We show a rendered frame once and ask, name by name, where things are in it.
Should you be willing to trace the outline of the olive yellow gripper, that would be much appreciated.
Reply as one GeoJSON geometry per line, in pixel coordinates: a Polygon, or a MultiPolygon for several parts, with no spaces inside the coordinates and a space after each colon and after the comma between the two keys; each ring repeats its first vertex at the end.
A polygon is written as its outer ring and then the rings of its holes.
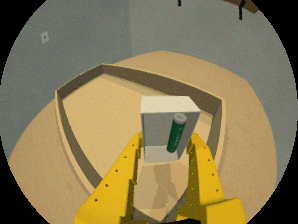
{"type": "MultiPolygon", "coordinates": [[[[138,132],[80,206],[74,224],[148,224],[131,220],[141,147],[142,132],[138,132]]],[[[241,200],[225,198],[210,149],[195,132],[186,154],[189,174],[185,204],[178,207],[173,222],[159,224],[247,224],[241,200]]]]}

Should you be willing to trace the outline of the tan shallow tray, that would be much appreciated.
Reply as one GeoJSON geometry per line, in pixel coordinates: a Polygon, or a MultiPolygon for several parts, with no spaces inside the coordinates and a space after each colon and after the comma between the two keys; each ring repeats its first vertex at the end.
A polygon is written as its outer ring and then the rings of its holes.
{"type": "MultiPolygon", "coordinates": [[[[218,169],[225,135],[225,99],[187,82],[142,69],[100,64],[55,91],[62,140],[79,178],[92,194],[133,136],[141,130],[142,96],[189,96],[201,110],[194,132],[218,169]],[[58,96],[57,96],[58,95],[58,96]]],[[[173,222],[187,194],[189,154],[145,163],[143,147],[131,219],[173,222]]]]}

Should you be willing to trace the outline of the green battery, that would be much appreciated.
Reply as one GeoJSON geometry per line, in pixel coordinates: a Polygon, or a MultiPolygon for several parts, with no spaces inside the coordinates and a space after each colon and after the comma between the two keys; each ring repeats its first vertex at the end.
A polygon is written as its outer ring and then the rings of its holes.
{"type": "Polygon", "coordinates": [[[173,118],[170,136],[167,144],[167,151],[174,153],[179,144],[180,138],[185,127],[187,117],[182,113],[176,113],[173,118]]]}

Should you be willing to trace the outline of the white box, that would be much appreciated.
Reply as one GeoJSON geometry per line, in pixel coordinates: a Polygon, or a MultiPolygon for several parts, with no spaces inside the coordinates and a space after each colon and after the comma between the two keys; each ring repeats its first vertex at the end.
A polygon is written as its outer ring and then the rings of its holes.
{"type": "Polygon", "coordinates": [[[189,96],[142,96],[140,114],[145,163],[179,160],[200,113],[189,96]],[[187,120],[176,151],[170,153],[167,144],[176,113],[184,114],[187,120]]]}

